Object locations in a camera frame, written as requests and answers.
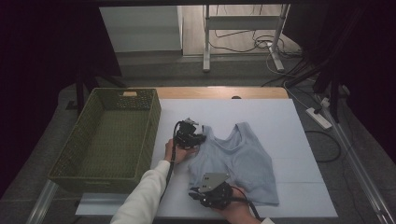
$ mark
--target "gray tank top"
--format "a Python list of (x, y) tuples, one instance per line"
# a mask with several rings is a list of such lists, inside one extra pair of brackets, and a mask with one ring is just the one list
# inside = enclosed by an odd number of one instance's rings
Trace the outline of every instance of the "gray tank top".
[(271, 157), (248, 123), (235, 124), (230, 136), (218, 139), (204, 126), (206, 140), (191, 161), (190, 187), (198, 187), (205, 173), (227, 173), (227, 182), (245, 189), (256, 205), (277, 205), (276, 181)]

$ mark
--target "metal rod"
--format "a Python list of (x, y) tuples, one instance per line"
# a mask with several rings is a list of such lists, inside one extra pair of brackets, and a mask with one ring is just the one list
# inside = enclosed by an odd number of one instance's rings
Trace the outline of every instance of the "metal rod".
[(57, 189), (57, 184), (47, 180), (46, 185), (43, 190), (41, 190), (40, 196), (35, 203), (35, 207), (26, 221), (26, 224), (40, 224), (43, 222)]
[(270, 47), (273, 52), (276, 52), (277, 41), (279, 40), (280, 34), (282, 34), (283, 24), (285, 23), (286, 13), (288, 12), (289, 5), (290, 4), (284, 5), (282, 11), (280, 12), (279, 21), (277, 22), (277, 26), (274, 34), (274, 40)]
[(381, 193), (376, 187), (376, 184), (374, 183), (373, 179), (369, 176), (364, 166), (362, 165), (361, 159), (359, 158), (353, 145), (347, 138), (347, 135), (345, 134), (343, 128), (339, 123), (335, 122), (335, 120), (332, 118), (330, 111), (327, 108), (323, 108), (323, 112), (326, 118), (330, 121), (330, 123), (334, 127), (338, 139), (340, 140), (343, 149), (346, 153), (348, 162), (353, 172), (355, 173), (356, 177), (358, 178), (359, 182), (361, 183), (361, 188), (364, 190), (378, 219), (380, 220), (381, 223), (384, 224), (395, 224), (395, 219), (393, 218), (392, 213), (390, 212)]

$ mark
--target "dark wall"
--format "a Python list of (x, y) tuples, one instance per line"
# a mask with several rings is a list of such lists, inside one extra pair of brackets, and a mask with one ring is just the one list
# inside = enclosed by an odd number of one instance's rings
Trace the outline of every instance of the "dark wall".
[(120, 69), (98, 7), (0, 3), (1, 188), (30, 156), (77, 71)]
[(396, 6), (372, 1), (340, 60), (356, 117), (396, 162)]
[(319, 64), (334, 49), (353, 7), (366, 6), (335, 58), (340, 68), (336, 71), (350, 90), (347, 102), (353, 113), (396, 162), (396, 1), (348, 3), (292, 5), (284, 34), (302, 46), (313, 64)]

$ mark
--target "white board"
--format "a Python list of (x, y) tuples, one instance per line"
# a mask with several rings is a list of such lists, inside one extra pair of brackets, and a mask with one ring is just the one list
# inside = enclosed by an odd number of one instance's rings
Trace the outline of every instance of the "white board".
[[(209, 125), (221, 139), (246, 121), (271, 156), (276, 177), (279, 206), (257, 206), (261, 217), (337, 217), (292, 100), (161, 100), (161, 107), (151, 167), (163, 159), (164, 144), (180, 120)], [(189, 162), (175, 167), (157, 217), (221, 218), (188, 195)], [(77, 215), (114, 215), (126, 197), (84, 194)]]

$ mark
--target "plastic basket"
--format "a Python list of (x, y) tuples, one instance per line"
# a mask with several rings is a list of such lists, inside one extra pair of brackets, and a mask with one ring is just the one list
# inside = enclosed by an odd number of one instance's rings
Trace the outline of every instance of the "plastic basket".
[(71, 192), (130, 193), (151, 164), (155, 89), (94, 89), (49, 179)]

